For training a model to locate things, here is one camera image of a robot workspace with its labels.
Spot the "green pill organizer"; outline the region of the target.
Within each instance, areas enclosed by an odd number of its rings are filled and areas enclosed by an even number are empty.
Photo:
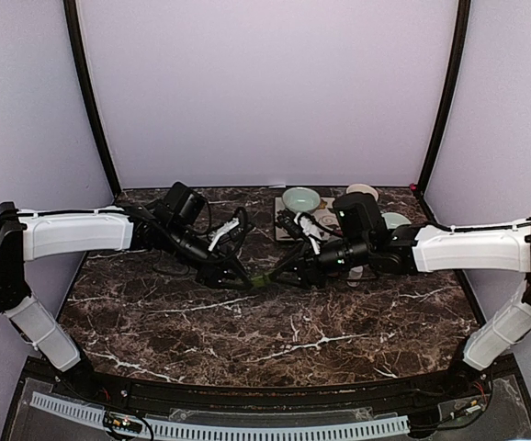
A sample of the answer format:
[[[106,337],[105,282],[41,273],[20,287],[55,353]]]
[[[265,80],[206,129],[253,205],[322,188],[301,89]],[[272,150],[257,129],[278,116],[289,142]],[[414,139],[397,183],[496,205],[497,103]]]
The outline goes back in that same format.
[[[264,273],[251,278],[252,288],[264,288],[271,284],[273,284],[273,281],[269,273]]]

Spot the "small white pill bottle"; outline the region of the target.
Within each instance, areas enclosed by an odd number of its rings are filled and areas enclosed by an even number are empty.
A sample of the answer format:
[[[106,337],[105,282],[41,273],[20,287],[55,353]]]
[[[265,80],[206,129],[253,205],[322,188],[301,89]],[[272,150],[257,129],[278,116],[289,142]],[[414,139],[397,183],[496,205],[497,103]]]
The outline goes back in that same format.
[[[363,277],[364,267],[356,266],[350,269],[346,283],[349,287],[356,288],[359,286]]]

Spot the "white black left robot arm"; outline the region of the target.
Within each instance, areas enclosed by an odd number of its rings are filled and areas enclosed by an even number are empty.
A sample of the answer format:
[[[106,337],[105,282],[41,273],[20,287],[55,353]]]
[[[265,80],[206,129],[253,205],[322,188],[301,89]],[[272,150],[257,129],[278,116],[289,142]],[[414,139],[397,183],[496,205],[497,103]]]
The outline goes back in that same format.
[[[249,230],[243,207],[219,228],[197,232],[193,224],[207,200],[174,183],[163,198],[146,206],[35,211],[0,204],[0,313],[28,338],[82,401],[101,392],[100,378],[78,344],[36,298],[25,264],[58,254],[90,251],[160,250],[196,270],[207,288],[246,290],[252,281],[237,258]]]

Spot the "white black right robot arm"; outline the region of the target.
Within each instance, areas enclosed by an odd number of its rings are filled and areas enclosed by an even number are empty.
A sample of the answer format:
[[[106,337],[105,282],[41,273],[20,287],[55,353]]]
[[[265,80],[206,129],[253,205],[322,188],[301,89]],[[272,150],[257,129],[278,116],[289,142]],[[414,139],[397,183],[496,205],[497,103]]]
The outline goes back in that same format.
[[[281,260],[269,280],[295,276],[300,288],[322,287],[331,275],[356,266],[375,273],[416,275],[440,270],[499,269],[522,273],[517,292],[460,347],[440,379],[450,399],[462,397],[476,373],[531,331],[531,216],[506,224],[469,227],[436,223],[387,226],[373,196],[350,193],[333,202],[341,236],[319,244],[299,215],[279,214],[277,223],[302,242]]]

